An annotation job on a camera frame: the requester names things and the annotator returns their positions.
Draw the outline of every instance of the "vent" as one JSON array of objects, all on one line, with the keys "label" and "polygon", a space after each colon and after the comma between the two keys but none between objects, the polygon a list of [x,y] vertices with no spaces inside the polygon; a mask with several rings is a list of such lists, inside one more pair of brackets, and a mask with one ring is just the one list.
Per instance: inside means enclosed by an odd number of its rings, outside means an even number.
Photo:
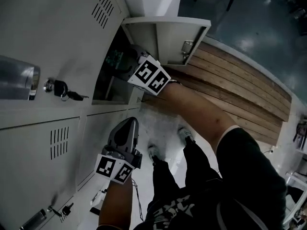
[{"label": "vent", "polygon": [[96,21],[103,27],[103,29],[105,28],[113,9],[114,6],[111,0],[99,0],[96,4],[92,12],[92,16],[94,16]]},{"label": "vent", "polygon": [[51,160],[67,153],[69,127],[63,127],[50,132]]}]

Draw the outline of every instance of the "white sleeve trim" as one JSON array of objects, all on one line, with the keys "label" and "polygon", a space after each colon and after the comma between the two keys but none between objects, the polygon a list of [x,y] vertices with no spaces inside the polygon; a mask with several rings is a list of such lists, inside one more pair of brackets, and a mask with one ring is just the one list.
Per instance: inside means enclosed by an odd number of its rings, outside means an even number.
[{"label": "white sleeve trim", "polygon": [[230,126],[227,130],[225,130],[225,132],[222,134],[221,138],[219,139],[219,142],[217,143],[216,149],[218,148],[221,140],[223,139],[223,137],[231,130],[235,129],[235,128],[240,128],[238,125],[232,125]]}]

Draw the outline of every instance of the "forearm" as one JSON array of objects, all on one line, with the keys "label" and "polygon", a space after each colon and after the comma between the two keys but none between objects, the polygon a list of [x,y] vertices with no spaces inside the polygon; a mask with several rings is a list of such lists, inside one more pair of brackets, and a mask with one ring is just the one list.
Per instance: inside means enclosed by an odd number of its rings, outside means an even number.
[{"label": "forearm", "polygon": [[223,133],[235,125],[221,108],[180,84],[166,85],[159,97],[165,99],[177,114],[204,137],[214,152]]},{"label": "forearm", "polygon": [[131,176],[123,185],[110,182],[100,210],[99,226],[111,225],[128,230],[131,221],[132,195]]}]

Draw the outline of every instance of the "foot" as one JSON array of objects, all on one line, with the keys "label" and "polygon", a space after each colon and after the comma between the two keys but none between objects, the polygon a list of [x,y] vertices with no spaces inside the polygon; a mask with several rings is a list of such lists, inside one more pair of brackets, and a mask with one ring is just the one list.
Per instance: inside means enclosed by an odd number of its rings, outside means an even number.
[{"label": "foot", "polygon": [[156,163],[158,160],[163,161],[159,148],[154,144],[148,146],[148,155],[153,163]]},{"label": "foot", "polygon": [[185,127],[181,127],[179,130],[178,130],[178,136],[181,140],[181,142],[186,146],[187,145],[187,141],[186,141],[186,138],[190,138],[191,141],[194,141],[194,137],[192,135],[192,132],[185,128]]}]

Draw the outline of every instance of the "wooden slat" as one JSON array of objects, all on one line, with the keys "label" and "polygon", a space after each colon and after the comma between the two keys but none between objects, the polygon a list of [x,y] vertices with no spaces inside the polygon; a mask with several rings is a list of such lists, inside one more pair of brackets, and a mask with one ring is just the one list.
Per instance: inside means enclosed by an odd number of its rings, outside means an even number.
[{"label": "wooden slat", "polygon": [[255,124],[253,122],[250,122],[244,118],[241,118],[241,117],[238,117],[236,115],[233,115],[231,113],[228,113],[226,112],[240,127],[242,128],[248,128],[252,131],[255,131],[261,135],[264,135],[264,136],[267,136],[269,138],[272,138],[274,140],[277,140],[278,139],[278,136],[279,134],[265,128],[265,127],[262,127],[258,124]]},{"label": "wooden slat", "polygon": [[232,104],[233,106],[237,106],[240,109],[243,109],[251,114],[254,114],[258,117],[263,118],[264,120],[267,120],[268,122],[276,125],[277,127],[281,127],[283,122],[267,112],[266,110],[263,110],[262,108],[259,108],[255,106],[254,104],[247,103],[240,97],[234,96],[230,93],[224,92],[220,89],[217,89],[211,85],[200,83],[193,79],[186,78],[183,74],[174,71],[169,70],[168,71],[171,74],[171,77],[179,82],[181,82],[184,86],[189,87],[191,89],[200,91],[202,93],[205,93],[207,95],[213,96],[217,99],[220,99],[226,103]]},{"label": "wooden slat", "polygon": [[290,109],[286,107],[284,104],[282,104],[280,101],[276,100],[273,96],[266,93],[256,85],[246,81],[244,78],[239,77],[238,75],[233,74],[232,72],[225,70],[222,67],[219,67],[215,64],[212,64],[198,57],[192,57],[191,60],[189,61],[189,64],[198,67],[200,69],[203,69],[205,71],[211,72],[219,77],[227,79],[228,81],[241,86],[242,88],[248,91],[251,91],[255,95],[259,96],[260,98],[274,105],[276,108],[284,112],[286,115],[289,115],[290,113]]},{"label": "wooden slat", "polygon": [[212,84],[213,86],[216,86],[218,88],[222,88],[225,91],[229,92],[231,90],[231,93],[234,93],[238,96],[241,96],[242,98],[246,99],[247,101],[250,101],[265,110],[269,111],[273,115],[279,117],[283,121],[288,121],[288,115],[279,110],[277,107],[272,105],[271,103],[267,102],[266,100],[262,99],[261,97],[257,96],[256,94],[252,93],[251,91],[248,91],[241,86],[232,83],[231,81],[224,79],[220,76],[217,76],[213,73],[210,73],[208,71],[202,70],[198,67],[187,65],[185,67],[168,67],[171,69],[175,69],[177,71],[183,72],[190,77],[193,77],[197,80]]},{"label": "wooden slat", "polygon": [[[158,97],[154,97],[152,95],[144,94],[143,101],[145,104],[148,104],[150,106],[153,106],[156,108],[159,112],[163,114],[169,114],[174,111],[174,107],[171,107],[167,104],[167,102],[163,99],[160,99]],[[259,140],[265,143],[268,143],[270,145],[276,145],[277,139],[273,139],[271,137],[265,136],[263,134],[260,134],[254,130],[251,130],[249,128],[244,128],[255,140]]]},{"label": "wooden slat", "polygon": [[260,88],[264,92],[266,92],[268,95],[270,95],[272,98],[275,98],[277,101],[279,101],[281,104],[283,104],[287,109],[289,110],[291,107],[291,103],[284,98],[281,94],[279,94],[276,90],[271,88],[266,83],[262,82],[260,79],[256,78],[254,75],[250,74],[249,72],[241,69],[240,67],[237,67],[236,65],[219,58],[218,56],[215,56],[211,53],[208,53],[206,51],[203,51],[201,49],[196,49],[194,52],[194,56],[201,58],[205,61],[208,61],[212,64],[215,64],[227,71],[232,72],[233,74],[238,75],[239,77],[242,77],[247,82],[252,83],[256,87]]},{"label": "wooden slat", "polygon": [[278,84],[276,84],[271,79],[269,79],[267,76],[265,76],[263,73],[261,73],[260,71],[258,71],[255,68],[253,68],[249,64],[245,63],[244,61],[236,58],[233,55],[228,54],[225,51],[222,51],[219,48],[213,47],[213,46],[206,44],[206,43],[203,43],[203,42],[200,43],[198,48],[201,49],[201,50],[204,50],[206,52],[209,52],[209,53],[211,53],[215,56],[218,56],[218,57],[220,57],[220,58],[238,66],[238,67],[240,67],[241,69],[251,73],[256,78],[260,79],[262,82],[264,82],[265,84],[269,85],[271,88],[276,90],[280,95],[282,95],[289,102],[291,102],[291,99],[292,99],[291,96],[282,87],[280,87]]},{"label": "wooden slat", "polygon": [[273,132],[275,132],[276,134],[279,134],[281,127],[278,127],[277,125],[268,122],[267,120],[258,117],[248,111],[243,110],[240,107],[237,107],[235,105],[232,105],[228,102],[222,101],[220,99],[217,99],[215,97],[212,97],[210,95],[201,93],[199,91],[196,91],[196,93],[198,93],[199,95],[201,95],[202,97],[206,98],[207,100],[211,101],[212,103],[216,104],[218,107],[220,107],[222,110],[234,114],[238,117],[244,118],[248,121],[251,121],[255,124],[258,124],[262,127],[265,127]]}]

